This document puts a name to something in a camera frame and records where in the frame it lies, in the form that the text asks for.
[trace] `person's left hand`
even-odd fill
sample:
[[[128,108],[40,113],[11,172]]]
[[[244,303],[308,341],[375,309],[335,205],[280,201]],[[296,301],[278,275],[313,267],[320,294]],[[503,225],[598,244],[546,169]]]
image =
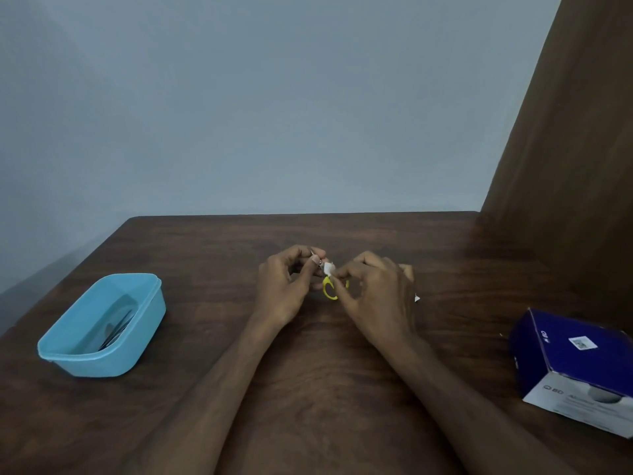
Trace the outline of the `person's left hand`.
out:
[[[320,260],[327,261],[325,250],[303,245],[295,245],[269,256],[259,266],[253,316],[281,330],[301,308],[301,303],[310,290],[312,276],[323,276],[318,266]],[[290,275],[297,272],[299,277],[291,281]]]

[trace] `qr code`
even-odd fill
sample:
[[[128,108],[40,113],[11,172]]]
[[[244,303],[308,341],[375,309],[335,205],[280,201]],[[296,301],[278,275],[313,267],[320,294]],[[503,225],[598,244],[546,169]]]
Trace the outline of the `qr code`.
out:
[[[597,348],[597,345],[593,343],[589,337],[574,337],[569,339],[578,350],[591,350]]]

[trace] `light blue plastic container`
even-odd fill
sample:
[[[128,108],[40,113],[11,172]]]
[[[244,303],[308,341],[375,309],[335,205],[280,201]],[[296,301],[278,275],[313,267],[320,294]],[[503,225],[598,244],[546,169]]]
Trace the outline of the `light blue plastic container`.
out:
[[[126,373],[136,364],[165,315],[161,284],[152,273],[103,277],[40,338],[39,356],[75,377]],[[126,314],[132,317],[129,325],[111,345],[98,351]]]

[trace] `dark brown tabletop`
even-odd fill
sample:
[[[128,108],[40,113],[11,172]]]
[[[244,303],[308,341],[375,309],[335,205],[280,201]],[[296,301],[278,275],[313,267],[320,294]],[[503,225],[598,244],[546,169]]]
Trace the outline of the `dark brown tabletop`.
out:
[[[0,472],[113,472],[244,325],[257,265],[292,244],[416,270],[420,333],[473,387],[582,474],[633,472],[631,442],[521,401],[506,336],[527,306],[578,299],[476,213],[148,216],[123,224],[0,339]],[[138,364],[79,379],[36,343],[97,279],[151,272],[167,313]],[[264,356],[217,473],[461,474],[411,391],[338,303],[315,293]]]

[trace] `wooden panel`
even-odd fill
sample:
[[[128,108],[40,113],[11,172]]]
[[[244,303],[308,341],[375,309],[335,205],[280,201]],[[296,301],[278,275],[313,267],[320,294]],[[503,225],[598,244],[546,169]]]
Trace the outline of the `wooden panel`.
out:
[[[440,358],[582,474],[633,472],[630,442],[522,402],[508,353],[528,305],[579,307],[529,251],[476,213],[133,218],[0,339],[0,472],[114,473],[213,365],[255,298],[257,265],[295,242],[336,262],[371,249],[416,270],[418,329]],[[168,306],[136,367],[76,379],[36,342],[91,283],[149,271]],[[313,294],[273,342],[217,473],[459,474],[425,409],[337,303]]]
[[[562,0],[482,212],[633,331],[633,0]]]

